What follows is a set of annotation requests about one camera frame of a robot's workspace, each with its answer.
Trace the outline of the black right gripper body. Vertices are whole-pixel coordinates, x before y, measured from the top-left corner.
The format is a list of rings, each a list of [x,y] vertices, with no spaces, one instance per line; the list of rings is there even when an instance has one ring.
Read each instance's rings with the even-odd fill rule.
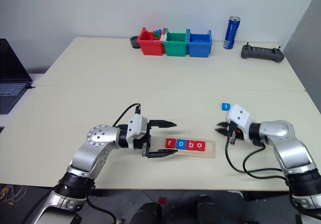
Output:
[[[229,137],[229,143],[234,144],[235,141],[243,140],[243,132],[240,128],[238,128],[237,124],[231,121],[227,128],[228,131],[228,137]]]

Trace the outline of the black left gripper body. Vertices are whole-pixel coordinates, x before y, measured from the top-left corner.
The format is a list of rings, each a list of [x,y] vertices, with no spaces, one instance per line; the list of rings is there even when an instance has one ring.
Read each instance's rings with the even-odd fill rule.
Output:
[[[134,149],[142,150],[142,156],[149,158],[150,155],[150,141],[151,141],[151,135],[150,135],[150,124],[149,122],[146,123],[146,133],[140,138],[140,139],[134,139],[133,140],[133,147]]]

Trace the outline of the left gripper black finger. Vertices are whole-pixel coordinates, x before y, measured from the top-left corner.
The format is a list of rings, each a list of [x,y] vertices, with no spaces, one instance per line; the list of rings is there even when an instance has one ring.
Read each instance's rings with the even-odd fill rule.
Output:
[[[150,120],[149,126],[158,127],[158,128],[172,128],[172,127],[176,127],[177,125],[173,122],[169,122],[165,120]]]
[[[163,158],[163,157],[172,155],[172,154],[174,154],[176,152],[177,152],[176,149],[160,149],[160,150],[157,150],[155,152],[149,152],[147,154],[147,157],[148,158]]]

